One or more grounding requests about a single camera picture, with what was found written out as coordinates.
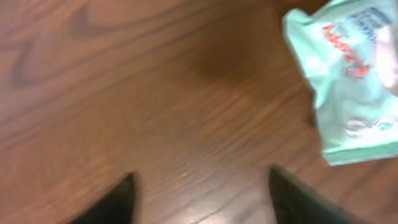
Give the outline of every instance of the dark blurry object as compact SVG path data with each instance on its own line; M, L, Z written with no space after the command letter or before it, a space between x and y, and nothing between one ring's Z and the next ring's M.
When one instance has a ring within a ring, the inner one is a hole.
M114 189L70 224L132 224L136 188L128 174Z
M278 224L365 224L317 196L281 167L271 167L269 190Z

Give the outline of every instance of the red logo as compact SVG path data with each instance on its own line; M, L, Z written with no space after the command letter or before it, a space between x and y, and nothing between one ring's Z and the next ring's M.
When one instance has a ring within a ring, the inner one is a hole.
M353 50L347 43L342 41L342 36L334 34L332 31L335 25L328 25L322 28L325 32L326 39L334 46L334 48L344 52L344 59L353 66L347 68L346 74L349 77L364 78L369 72L370 66L365 65L362 60L358 58L355 50Z

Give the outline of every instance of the wood grain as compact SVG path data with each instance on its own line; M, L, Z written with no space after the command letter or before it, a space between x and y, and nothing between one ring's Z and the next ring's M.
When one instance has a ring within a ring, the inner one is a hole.
M324 3L1 1L0 223L65 223L129 170L139 223L275 223L273 163L396 223L396 159L319 156L280 18Z

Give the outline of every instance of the mint green package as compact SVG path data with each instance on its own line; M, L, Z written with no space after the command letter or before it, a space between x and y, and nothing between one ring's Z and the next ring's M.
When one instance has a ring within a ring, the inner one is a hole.
M334 0L283 18L332 166L398 156L397 17L395 0Z

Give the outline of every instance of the tabletop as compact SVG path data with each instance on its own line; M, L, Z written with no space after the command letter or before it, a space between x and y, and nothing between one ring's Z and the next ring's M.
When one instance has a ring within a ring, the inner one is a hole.
M397 223L397 159L330 167L282 16L316 0L0 2L0 223L67 223L125 175L138 223L275 223L271 164Z

